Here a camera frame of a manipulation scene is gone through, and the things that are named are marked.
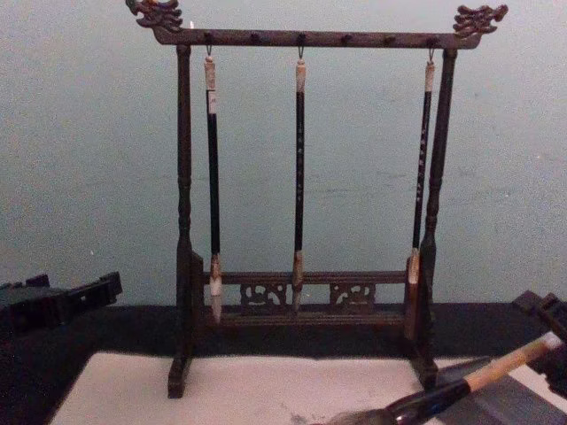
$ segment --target bamboo brush handle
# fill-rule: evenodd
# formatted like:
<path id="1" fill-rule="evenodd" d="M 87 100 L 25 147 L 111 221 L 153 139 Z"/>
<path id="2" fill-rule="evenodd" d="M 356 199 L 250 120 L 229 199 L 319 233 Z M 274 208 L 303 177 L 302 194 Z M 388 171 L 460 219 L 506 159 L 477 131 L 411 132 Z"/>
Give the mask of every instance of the bamboo brush handle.
<path id="1" fill-rule="evenodd" d="M 470 392 L 479 390 L 562 344 L 563 341 L 558 336 L 553 332 L 547 332 L 544 336 L 465 376 L 464 379 L 470 386 Z"/>

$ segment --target wooden foot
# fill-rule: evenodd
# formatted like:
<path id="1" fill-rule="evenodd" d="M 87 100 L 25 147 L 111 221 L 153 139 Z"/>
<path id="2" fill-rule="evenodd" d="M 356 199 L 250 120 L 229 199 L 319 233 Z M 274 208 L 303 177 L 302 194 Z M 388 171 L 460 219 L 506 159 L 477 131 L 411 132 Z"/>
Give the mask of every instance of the wooden foot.
<path id="1" fill-rule="evenodd" d="M 189 373 L 191 357 L 175 358 L 167 378 L 167 397 L 181 398 L 185 392 L 185 380 Z"/>
<path id="2" fill-rule="evenodd" d="M 423 388 L 425 390 L 434 388 L 439 369 L 433 357 L 426 350 L 420 350 L 416 345 L 413 345 L 413 355 L 410 357 L 410 361 Z"/>

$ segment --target white brush tip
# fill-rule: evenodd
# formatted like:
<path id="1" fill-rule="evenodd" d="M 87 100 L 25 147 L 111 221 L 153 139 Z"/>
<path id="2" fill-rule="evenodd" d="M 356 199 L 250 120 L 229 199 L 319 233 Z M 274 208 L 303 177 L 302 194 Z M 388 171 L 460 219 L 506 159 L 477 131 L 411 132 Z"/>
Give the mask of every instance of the white brush tip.
<path id="1" fill-rule="evenodd" d="M 213 309 L 214 322 L 218 325 L 221 323 L 222 316 L 222 300 L 221 297 L 211 297 L 211 308 Z"/>
<path id="2" fill-rule="evenodd" d="M 220 276 L 216 279 L 211 276 L 209 279 L 209 285 L 211 287 L 212 297 L 219 297 L 222 294 L 222 278 Z"/>

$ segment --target white label on brush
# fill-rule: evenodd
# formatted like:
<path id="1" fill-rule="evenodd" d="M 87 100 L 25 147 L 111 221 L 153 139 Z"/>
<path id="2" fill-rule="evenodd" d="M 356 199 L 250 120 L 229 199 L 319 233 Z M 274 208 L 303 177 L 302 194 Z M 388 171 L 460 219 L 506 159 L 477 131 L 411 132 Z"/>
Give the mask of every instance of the white label on brush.
<path id="1" fill-rule="evenodd" d="M 216 91 L 209 90 L 208 91 L 209 97 L 209 113 L 216 114 Z"/>

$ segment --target dark brush bristles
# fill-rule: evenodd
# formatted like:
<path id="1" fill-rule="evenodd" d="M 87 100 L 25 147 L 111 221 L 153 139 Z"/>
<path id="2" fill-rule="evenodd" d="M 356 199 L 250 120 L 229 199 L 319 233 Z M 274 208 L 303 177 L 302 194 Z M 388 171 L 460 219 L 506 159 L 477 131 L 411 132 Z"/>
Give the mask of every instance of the dark brush bristles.
<path id="1" fill-rule="evenodd" d="M 374 409 L 341 413 L 326 422 L 325 425 L 398 425 L 398 422 L 387 410 Z"/>

